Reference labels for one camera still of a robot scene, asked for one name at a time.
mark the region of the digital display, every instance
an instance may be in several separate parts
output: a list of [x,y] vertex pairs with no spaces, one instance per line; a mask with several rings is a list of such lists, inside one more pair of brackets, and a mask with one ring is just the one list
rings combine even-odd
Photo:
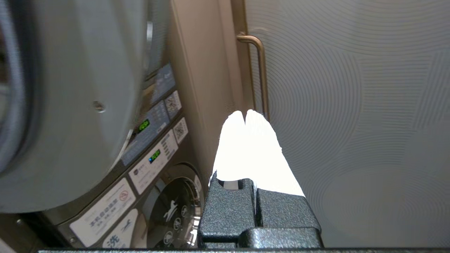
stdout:
[[142,123],[139,125],[138,133],[142,132],[142,130],[144,130],[144,129],[147,128],[148,126],[150,126],[150,121],[149,121],[149,119],[146,119],[146,120],[144,120],[144,122],[142,122]]
[[150,163],[153,163],[154,160],[156,160],[156,158],[158,158],[159,154],[161,154],[161,151],[158,149],[156,150],[156,152],[152,155],[152,157],[150,157],[148,160],[150,161]]

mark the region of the qr code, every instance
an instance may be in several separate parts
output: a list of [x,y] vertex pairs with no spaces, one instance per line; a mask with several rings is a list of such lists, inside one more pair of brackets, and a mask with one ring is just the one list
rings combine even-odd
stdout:
[[174,91],[168,98],[165,100],[167,112],[169,113],[169,117],[172,119],[181,109],[180,97],[178,96],[178,91]]
[[175,139],[178,144],[180,144],[183,139],[188,134],[188,127],[186,125],[186,119],[182,118],[178,123],[174,126],[173,132],[175,133]]

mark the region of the wavy patterned wall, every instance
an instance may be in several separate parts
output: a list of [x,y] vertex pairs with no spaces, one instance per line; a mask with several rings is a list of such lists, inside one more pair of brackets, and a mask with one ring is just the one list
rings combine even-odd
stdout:
[[325,246],[450,247],[450,1],[246,0],[246,12]]

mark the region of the metal handle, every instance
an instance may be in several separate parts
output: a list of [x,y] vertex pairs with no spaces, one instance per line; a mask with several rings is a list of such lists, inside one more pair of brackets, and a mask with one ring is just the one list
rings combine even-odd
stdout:
[[251,43],[255,45],[258,50],[258,66],[259,66],[259,83],[261,85],[261,98],[262,98],[262,114],[265,119],[270,122],[269,113],[269,93],[267,91],[267,73],[266,73],[266,53],[264,51],[264,45],[262,41],[255,36],[251,35],[237,35],[236,39],[242,43]]

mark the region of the dryer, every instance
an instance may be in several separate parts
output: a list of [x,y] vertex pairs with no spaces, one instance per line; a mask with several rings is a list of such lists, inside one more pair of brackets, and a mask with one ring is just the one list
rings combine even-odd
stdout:
[[72,202],[24,215],[38,234],[50,235],[43,238],[49,246],[196,246],[207,184],[170,65],[147,82],[129,144],[108,176]]

